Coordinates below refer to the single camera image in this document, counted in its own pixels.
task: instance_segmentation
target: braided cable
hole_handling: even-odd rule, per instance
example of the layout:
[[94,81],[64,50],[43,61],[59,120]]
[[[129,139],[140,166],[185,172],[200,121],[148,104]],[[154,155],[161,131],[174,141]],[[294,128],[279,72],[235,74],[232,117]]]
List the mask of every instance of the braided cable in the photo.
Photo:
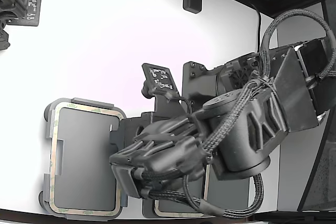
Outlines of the braided cable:
[[[188,178],[185,178],[184,176],[184,183],[188,182]],[[253,177],[254,184],[255,184],[255,199],[250,207],[244,210],[229,210],[229,209],[223,209],[223,215],[221,217],[229,218],[229,219],[241,219],[241,218],[247,218],[253,214],[255,214],[261,207],[261,204],[263,203],[264,199],[264,186],[262,177],[260,174]],[[199,205],[201,203],[201,200],[196,197],[191,197],[188,199],[188,196],[190,196],[189,193],[183,194],[179,193],[177,191],[150,191],[149,196],[151,199],[154,200],[170,200],[173,202],[182,203],[185,205],[188,205],[192,208],[194,208],[196,211],[200,212]]]
[[189,191],[189,175],[185,175],[183,176],[183,192],[184,195],[189,203],[189,205],[195,209],[196,211],[199,211],[199,204],[197,205],[196,202],[194,201],[193,197],[190,195],[190,191]]
[[267,77],[267,78],[269,77],[270,75],[269,43],[270,43],[271,36],[281,22],[283,22],[287,18],[294,17],[294,16],[305,16],[305,17],[309,17],[315,20],[317,23],[319,23],[323,27],[323,29],[327,33],[327,36],[330,39],[332,57],[330,59],[330,62],[326,65],[326,67],[320,73],[317,73],[317,77],[319,77],[320,80],[323,80],[328,75],[328,73],[330,72],[330,70],[332,69],[336,61],[335,35],[332,32],[331,28],[329,27],[328,23],[323,18],[321,18],[316,13],[313,13],[309,10],[304,10],[304,9],[293,9],[293,10],[284,12],[283,14],[279,15],[276,19],[274,19],[273,22],[269,25],[269,27],[267,28],[264,34],[264,37],[261,43],[260,57],[261,57],[262,64],[260,65],[261,67],[260,70],[262,71],[260,72],[262,73],[263,77]]

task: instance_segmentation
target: metal plate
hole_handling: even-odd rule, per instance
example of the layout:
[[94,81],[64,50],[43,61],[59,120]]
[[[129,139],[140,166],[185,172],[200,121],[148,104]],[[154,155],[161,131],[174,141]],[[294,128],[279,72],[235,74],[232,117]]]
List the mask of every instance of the metal plate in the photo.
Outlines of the metal plate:
[[[121,209],[121,204],[120,204],[120,199],[121,199],[121,190],[120,187],[118,185],[116,185],[116,191],[115,191],[115,203],[114,204],[114,209],[113,210],[109,210],[106,211],[104,210],[92,210],[92,209],[79,209],[80,207],[78,207],[79,205],[83,205],[85,202],[83,202],[83,204],[81,202],[78,203],[78,198],[73,199],[73,197],[69,196],[67,197],[67,195],[63,193],[62,198],[57,198],[56,194],[61,193],[61,188],[59,188],[58,186],[61,186],[61,184],[59,184],[57,181],[62,177],[66,175],[71,175],[72,177],[72,189],[75,190],[77,192],[77,194],[74,192],[75,195],[77,195],[77,197],[80,197],[80,199],[82,197],[84,197],[85,195],[90,195],[92,198],[92,201],[94,201],[94,197],[101,194],[101,190],[97,189],[97,194],[95,194],[95,190],[90,190],[90,191],[86,191],[85,195],[82,194],[78,194],[78,190],[82,189],[82,188],[92,188],[91,185],[87,186],[87,183],[79,183],[78,180],[83,181],[83,177],[80,175],[81,172],[78,170],[74,170],[73,166],[77,165],[77,167],[82,167],[81,169],[83,170],[87,170],[89,171],[89,169],[91,168],[95,168],[93,162],[88,162],[88,163],[83,163],[80,161],[81,159],[87,159],[89,161],[89,159],[92,157],[94,157],[94,154],[92,152],[90,152],[90,156],[85,155],[86,152],[81,152],[80,149],[76,149],[78,151],[76,152],[71,152],[71,154],[67,153],[66,155],[64,154],[64,152],[67,150],[67,145],[68,147],[70,147],[71,144],[73,144],[73,142],[75,142],[75,136],[78,136],[78,132],[76,132],[76,129],[73,129],[73,125],[71,126],[71,123],[66,122],[66,124],[62,124],[60,118],[62,118],[61,114],[64,112],[70,112],[72,110],[76,110],[78,112],[89,112],[91,115],[94,115],[96,113],[98,114],[102,114],[102,115],[109,115],[109,116],[116,116],[120,119],[123,118],[122,114],[119,111],[115,111],[115,110],[108,110],[108,109],[99,109],[96,107],[92,107],[92,106],[86,106],[86,105],[80,105],[80,104],[76,104],[76,103],[71,103],[71,102],[61,102],[59,103],[56,108],[55,108],[55,115],[54,115],[54,126],[52,128],[53,130],[53,134],[52,134],[52,146],[51,146],[51,156],[50,156],[50,196],[49,196],[49,205],[51,207],[51,209],[58,213],[58,214],[67,214],[67,215],[89,215],[89,216],[115,216],[116,214],[119,213],[120,209]],[[82,122],[77,122],[77,124],[80,124],[79,126],[82,127]],[[63,125],[64,130],[62,131],[63,134],[65,132],[65,128],[67,128],[66,130],[69,131],[71,134],[68,137],[64,137],[62,136],[61,131],[59,130],[59,126]],[[57,154],[57,144],[59,140],[63,139],[63,143],[64,143],[64,148],[62,149],[63,153],[61,158],[58,157],[59,154]],[[94,145],[91,146],[98,146],[99,149],[102,149],[104,147],[104,145],[99,145],[98,143],[98,139],[95,139],[95,141],[93,141],[94,139],[90,136],[88,136],[88,138],[90,138],[90,142]],[[87,141],[84,140],[84,137],[81,138],[82,143],[86,144]],[[60,175],[56,174],[56,170],[57,167],[59,166],[58,164],[60,164],[60,160],[57,159],[60,158],[61,160],[61,172]],[[72,158],[72,160],[77,163],[77,164],[73,164],[73,162],[69,162],[69,157]],[[63,171],[63,168],[65,170],[66,165],[71,165],[72,169],[68,169],[67,172]],[[86,176],[85,180],[88,181],[91,184],[94,184],[94,182],[96,181],[94,176],[92,177],[90,176]],[[71,190],[69,190],[69,188],[67,188],[68,192],[67,194],[70,195],[72,192]],[[61,208],[56,206],[57,202],[61,202],[60,204],[62,204],[62,206],[64,205],[76,205],[77,209],[69,209],[69,208]]]
[[42,0],[30,0],[27,15],[23,18],[9,19],[7,25],[10,26],[38,26],[40,22]]

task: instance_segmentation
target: rectangular frame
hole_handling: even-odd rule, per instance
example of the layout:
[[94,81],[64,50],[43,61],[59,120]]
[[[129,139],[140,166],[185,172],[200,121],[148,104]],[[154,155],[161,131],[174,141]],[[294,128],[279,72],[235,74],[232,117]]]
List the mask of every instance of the rectangular frame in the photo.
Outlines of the rectangular frame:
[[81,105],[72,102],[61,102],[55,108],[54,123],[52,127],[52,141],[51,141],[51,154],[50,154],[50,186],[49,186],[49,205],[51,209],[58,214],[68,214],[68,215],[86,215],[86,216],[115,216],[119,213],[121,209],[121,187],[118,186],[115,195],[115,203],[116,207],[113,211],[92,211],[92,210],[79,210],[79,209],[66,209],[59,208],[55,205],[55,174],[56,174],[56,150],[57,150],[57,140],[58,140],[58,120],[61,109],[68,108],[80,111],[86,111],[91,113],[98,113],[104,115],[113,115],[119,118],[119,120],[123,119],[124,116],[116,110],[109,109],[100,109],[97,107]]
[[[206,166],[205,171],[205,183],[204,183],[204,193],[203,199],[207,199],[208,197],[208,188],[209,188],[209,175],[210,175],[210,165]],[[190,213],[190,212],[161,212],[159,210],[159,200],[155,200],[154,202],[154,212],[159,217],[175,217],[175,218],[200,218],[204,217],[205,214],[199,213]]]

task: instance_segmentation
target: white table surface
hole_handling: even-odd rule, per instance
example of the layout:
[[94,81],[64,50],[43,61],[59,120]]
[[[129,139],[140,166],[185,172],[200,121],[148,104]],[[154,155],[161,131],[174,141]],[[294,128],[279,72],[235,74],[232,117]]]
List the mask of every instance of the white table surface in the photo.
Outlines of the white table surface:
[[[270,22],[263,17],[263,31]],[[49,173],[46,105],[79,97],[128,117],[152,111],[141,94],[144,62],[169,67],[181,90],[185,62],[211,69],[254,51],[256,24],[255,11],[233,0],[203,0],[198,15],[182,0],[42,0],[39,27],[7,26],[12,45],[0,52],[0,209],[46,214],[38,202]],[[276,210],[278,164],[276,149],[260,211]],[[142,219],[141,200],[128,202],[119,218]]]

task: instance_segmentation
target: black robotic arm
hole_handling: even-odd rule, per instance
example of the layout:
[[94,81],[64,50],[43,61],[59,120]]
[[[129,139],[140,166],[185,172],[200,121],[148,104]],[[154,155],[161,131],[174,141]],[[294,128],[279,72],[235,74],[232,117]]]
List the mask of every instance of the black robotic arm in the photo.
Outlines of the black robotic arm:
[[[269,50],[277,25],[299,15],[321,24],[328,37]],[[288,134],[318,126],[320,115],[336,104],[336,93],[326,93],[336,86],[335,60],[336,39],[328,24],[296,9],[271,23],[259,54],[210,71],[186,63],[183,97],[169,69],[144,64],[142,93],[155,97],[155,112],[143,113],[137,130],[127,136],[132,141],[125,139],[129,146],[110,157],[118,183],[130,197],[171,200],[208,215],[235,219],[254,214],[263,201],[260,173],[270,164],[269,154]],[[132,128],[131,120],[122,120],[119,131]],[[221,180],[253,177],[253,204],[225,210],[190,195],[188,182],[201,178],[207,165]],[[184,193],[176,192],[179,188]]]

